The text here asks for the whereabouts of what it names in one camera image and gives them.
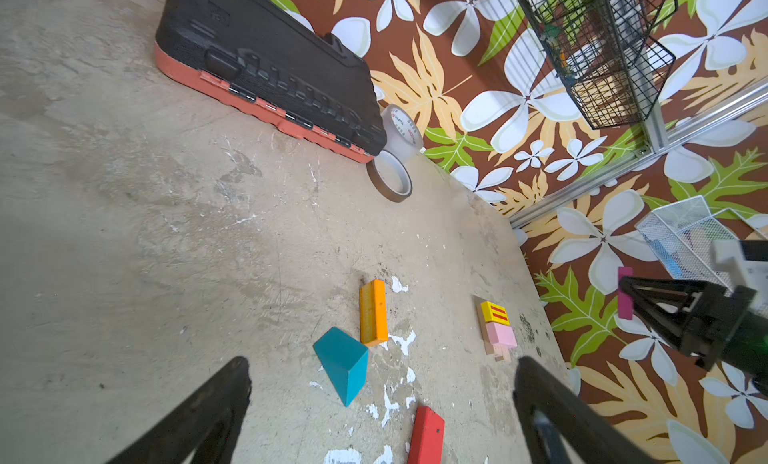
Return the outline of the pink rectangular block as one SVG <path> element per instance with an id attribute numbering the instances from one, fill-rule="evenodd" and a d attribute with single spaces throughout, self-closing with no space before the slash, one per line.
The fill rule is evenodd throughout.
<path id="1" fill-rule="evenodd" d="M 487 322 L 485 324 L 485 331 L 488 342 L 492 346 L 500 346 L 507 349 L 514 349 L 518 346 L 514 330 L 509 325 Z"/>

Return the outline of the yellow red striped block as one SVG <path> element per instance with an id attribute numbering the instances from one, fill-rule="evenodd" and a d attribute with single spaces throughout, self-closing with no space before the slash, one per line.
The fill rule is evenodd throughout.
<path id="1" fill-rule="evenodd" d="M 494 323 L 503 326 L 510 325 L 510 319 L 507 310 L 489 301 L 480 304 L 480 310 L 485 323 Z"/>

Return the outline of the magenta block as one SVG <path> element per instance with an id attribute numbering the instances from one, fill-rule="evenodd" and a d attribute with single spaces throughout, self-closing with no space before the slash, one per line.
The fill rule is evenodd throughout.
<path id="1" fill-rule="evenodd" d="M 631 321 L 634 316 L 633 312 L 633 299 L 626 294 L 620 286 L 622 280 L 625 277 L 631 277 L 633 275 L 633 269 L 631 267 L 622 266 L 618 269 L 618 289 L 617 289 L 617 303 L 618 303 L 618 318 Z"/>

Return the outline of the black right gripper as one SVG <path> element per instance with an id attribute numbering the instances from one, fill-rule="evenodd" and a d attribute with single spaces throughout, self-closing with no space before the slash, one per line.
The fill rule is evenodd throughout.
<path id="1" fill-rule="evenodd" d="M 620 286 L 633 299 L 633 312 L 665 313 L 684 320 L 678 350 L 710 370 L 718 362 L 741 371 L 767 369 L 767 319 L 751 309 L 757 292 L 703 280 L 625 277 Z"/>

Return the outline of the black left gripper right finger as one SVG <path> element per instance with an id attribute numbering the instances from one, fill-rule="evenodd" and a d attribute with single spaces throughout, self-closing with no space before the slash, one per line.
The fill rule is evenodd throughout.
<path id="1" fill-rule="evenodd" d="M 535 359 L 518 360 L 513 401 L 533 463 L 652 463 Z"/>

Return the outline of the orange rectangular block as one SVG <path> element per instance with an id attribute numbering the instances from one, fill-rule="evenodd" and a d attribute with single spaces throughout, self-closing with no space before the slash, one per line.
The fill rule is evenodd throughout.
<path id="1" fill-rule="evenodd" d="M 365 284 L 359 297 L 360 342 L 367 347 L 385 343 L 389 338 L 385 283 L 373 280 Z"/>

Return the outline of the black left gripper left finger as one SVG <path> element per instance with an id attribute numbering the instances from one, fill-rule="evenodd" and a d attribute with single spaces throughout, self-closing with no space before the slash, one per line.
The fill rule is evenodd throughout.
<path id="1" fill-rule="evenodd" d="M 236 356 L 112 463 L 229 463 L 237 445 L 252 382 Z"/>

